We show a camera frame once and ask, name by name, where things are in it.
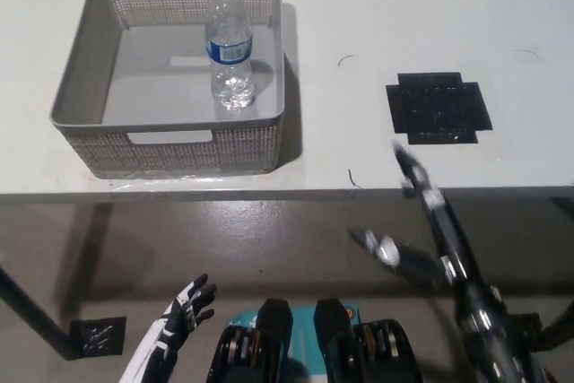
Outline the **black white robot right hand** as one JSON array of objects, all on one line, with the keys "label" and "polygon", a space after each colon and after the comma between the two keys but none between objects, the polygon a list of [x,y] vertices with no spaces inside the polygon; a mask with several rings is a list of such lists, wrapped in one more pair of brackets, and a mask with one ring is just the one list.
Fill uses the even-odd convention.
[{"label": "black white robot right hand", "polygon": [[427,170],[401,144],[394,143],[394,154],[406,181],[404,194],[420,200],[437,255],[432,257],[366,228],[350,228],[351,239],[385,268],[420,286],[464,289],[469,284],[483,288],[485,281],[474,253],[443,191],[432,183]]}]

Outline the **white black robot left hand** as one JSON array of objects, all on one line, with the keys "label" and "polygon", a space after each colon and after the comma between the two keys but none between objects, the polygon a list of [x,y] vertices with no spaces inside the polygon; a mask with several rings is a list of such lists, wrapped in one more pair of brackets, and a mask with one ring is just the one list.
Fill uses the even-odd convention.
[{"label": "white black robot left hand", "polygon": [[167,382],[178,361],[178,351],[201,323],[214,315],[216,286],[201,274],[176,295],[152,322],[124,370],[122,382]]}]

